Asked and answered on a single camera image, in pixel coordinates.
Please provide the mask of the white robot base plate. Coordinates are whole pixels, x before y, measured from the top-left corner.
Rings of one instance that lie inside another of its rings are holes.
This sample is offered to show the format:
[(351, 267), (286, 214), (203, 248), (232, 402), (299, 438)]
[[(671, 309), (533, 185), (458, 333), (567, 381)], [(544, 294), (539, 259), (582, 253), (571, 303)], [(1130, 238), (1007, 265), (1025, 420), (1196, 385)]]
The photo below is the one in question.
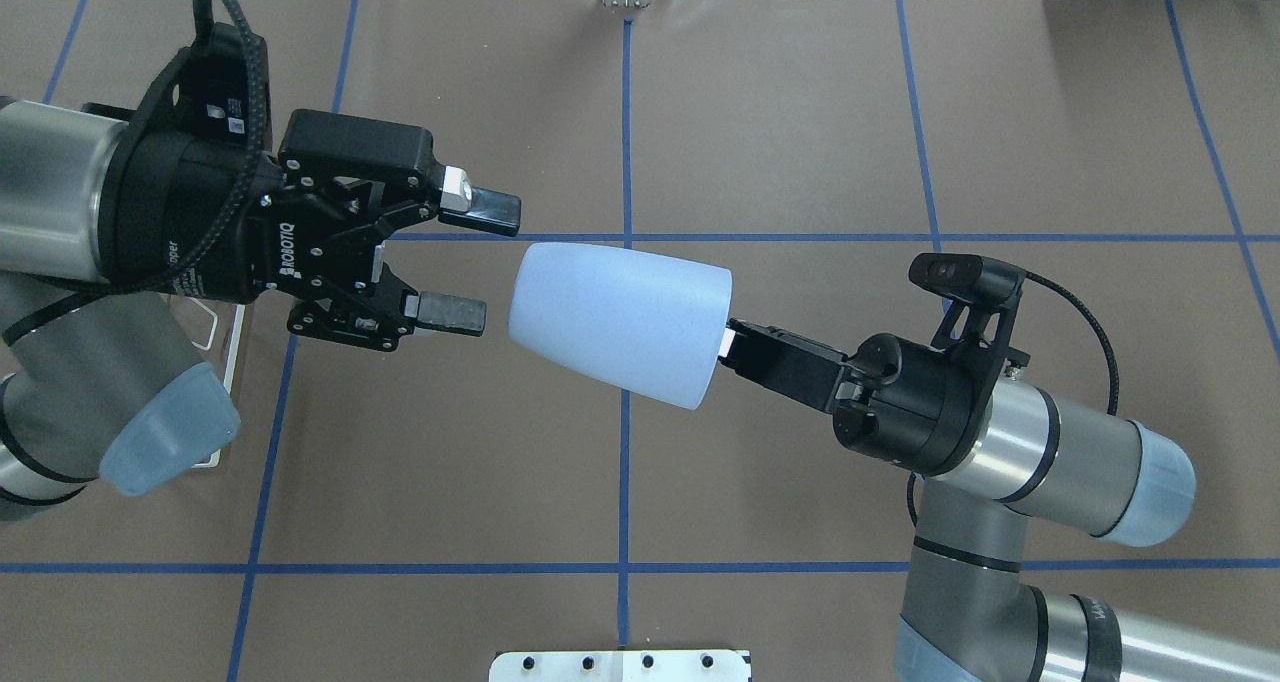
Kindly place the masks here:
[(751, 681), (746, 651), (730, 649), (511, 651), (489, 681)]

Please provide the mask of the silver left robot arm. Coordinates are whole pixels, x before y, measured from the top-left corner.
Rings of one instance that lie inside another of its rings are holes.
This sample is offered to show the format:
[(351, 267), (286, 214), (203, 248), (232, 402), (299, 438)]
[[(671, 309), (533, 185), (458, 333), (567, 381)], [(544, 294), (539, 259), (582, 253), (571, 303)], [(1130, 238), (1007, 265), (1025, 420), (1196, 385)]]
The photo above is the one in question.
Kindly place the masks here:
[(18, 362), (3, 377), (4, 522), (96, 480), (146, 494), (236, 438), (178, 296), (252, 305), (276, 290), (294, 334), (370, 351), (483, 334), (480, 299), (407, 285), (385, 243), (430, 220), (517, 235), (517, 196), (439, 163), (422, 127), (301, 109), (219, 226), (246, 136), (221, 99), (155, 113), (3, 99), (3, 344)]

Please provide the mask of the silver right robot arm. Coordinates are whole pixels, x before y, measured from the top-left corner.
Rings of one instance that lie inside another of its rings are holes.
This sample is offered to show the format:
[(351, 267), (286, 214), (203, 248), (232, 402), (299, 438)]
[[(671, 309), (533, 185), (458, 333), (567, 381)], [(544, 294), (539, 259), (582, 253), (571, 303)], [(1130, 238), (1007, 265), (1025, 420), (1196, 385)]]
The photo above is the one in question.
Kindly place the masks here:
[(1032, 521), (1155, 546), (1185, 525), (1197, 479), (1185, 450), (1143, 424), (1006, 377), (1021, 360), (1006, 340), (877, 334), (844, 354), (730, 322), (726, 367), (820, 409), (844, 448), (922, 482), (896, 678), (1275, 681), (1274, 647), (1024, 581)]

